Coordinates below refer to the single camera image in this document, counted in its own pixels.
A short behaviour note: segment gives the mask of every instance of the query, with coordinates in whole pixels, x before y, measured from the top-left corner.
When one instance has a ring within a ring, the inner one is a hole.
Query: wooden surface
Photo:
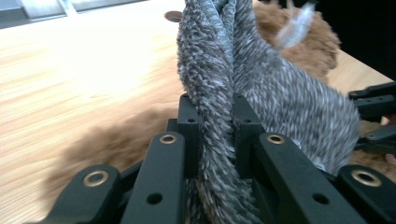
[[[148,106],[177,106],[177,23],[183,0],[114,7],[0,30],[0,223],[38,221],[42,181],[93,126]],[[346,93],[389,82],[340,52],[330,82]]]

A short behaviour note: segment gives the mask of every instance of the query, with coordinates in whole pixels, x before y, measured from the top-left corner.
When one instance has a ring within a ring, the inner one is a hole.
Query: gray knitted toy
[[[299,143],[336,174],[359,137],[359,115],[345,97],[282,58],[256,30],[251,0],[186,0],[178,72],[203,119],[203,157],[188,181],[190,223],[262,223],[250,183],[233,168],[233,93],[247,97],[267,132]]]

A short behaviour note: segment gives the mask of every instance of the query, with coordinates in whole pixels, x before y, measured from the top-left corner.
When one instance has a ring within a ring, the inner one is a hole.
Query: metal grommet
[[[354,170],[352,171],[352,176],[355,180],[366,186],[379,187],[382,184],[381,180],[378,177],[367,171]]]
[[[93,176],[99,175],[99,178],[92,179]],[[106,171],[93,171],[84,177],[83,183],[86,187],[96,187],[105,183],[108,179],[108,172]]]
[[[284,144],[285,143],[285,139],[283,139],[283,137],[276,135],[276,134],[268,135],[267,140],[274,144]]]
[[[176,142],[177,138],[172,134],[166,134],[160,138],[160,142],[164,144],[172,144]]]

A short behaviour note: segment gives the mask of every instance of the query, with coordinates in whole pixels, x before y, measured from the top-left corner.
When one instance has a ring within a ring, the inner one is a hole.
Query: black plastic bracket
[[[348,165],[341,168],[335,185],[369,223],[396,223],[396,188],[384,175]]]
[[[111,223],[121,197],[120,174],[112,166],[94,165],[79,172],[37,224]]]
[[[261,134],[252,160],[265,223],[366,223],[287,136]],[[266,197],[272,190],[276,196]]]
[[[380,122],[382,116],[396,113],[396,82],[351,91],[348,96],[358,108],[362,119]]]
[[[160,133],[152,139],[121,223],[183,223],[184,146],[180,133]]]
[[[355,148],[396,155],[396,125],[390,125],[367,133],[363,138],[359,139]]]
[[[248,100],[241,94],[233,95],[233,139],[235,145],[235,169],[241,178],[251,178],[249,164],[251,140],[263,133],[262,122]]]
[[[201,158],[202,134],[199,130],[201,118],[195,109],[189,95],[186,93],[180,96],[177,116],[177,130],[189,141],[186,142],[186,178],[198,176],[198,164]]]

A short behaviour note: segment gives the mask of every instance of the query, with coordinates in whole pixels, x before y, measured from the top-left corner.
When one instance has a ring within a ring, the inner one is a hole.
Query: brown fur
[[[289,11],[280,8],[277,1],[265,4],[255,1],[253,9],[260,35],[274,45],[276,34],[289,20]],[[296,46],[281,50],[280,54],[327,84],[327,73],[337,65],[339,45],[340,41],[329,23],[322,19],[320,12],[316,12],[306,39]]]
[[[276,2],[267,5],[259,3],[254,6],[259,32],[274,45],[275,35],[286,23],[289,14],[286,9],[280,9]],[[327,83],[326,74],[336,66],[338,49],[338,38],[317,13],[307,39],[295,47],[283,49],[281,54],[313,77]],[[123,171],[141,161],[146,155],[152,136],[163,132],[167,120],[176,116],[175,108],[151,108],[121,124],[89,131],[68,148],[62,160],[55,164],[53,172],[45,182],[43,197],[52,205],[55,197],[72,177],[91,165],[110,164]],[[377,156],[362,155],[360,152],[355,153],[351,162],[371,166],[374,164],[373,161],[383,160]],[[382,161],[373,166],[384,172],[390,169],[386,168],[388,166]]]
[[[45,182],[44,200],[52,205],[73,176],[89,166],[109,164],[122,172],[143,160],[151,138],[165,130],[168,119],[176,117],[176,108],[149,108],[122,124],[90,130],[54,164]]]

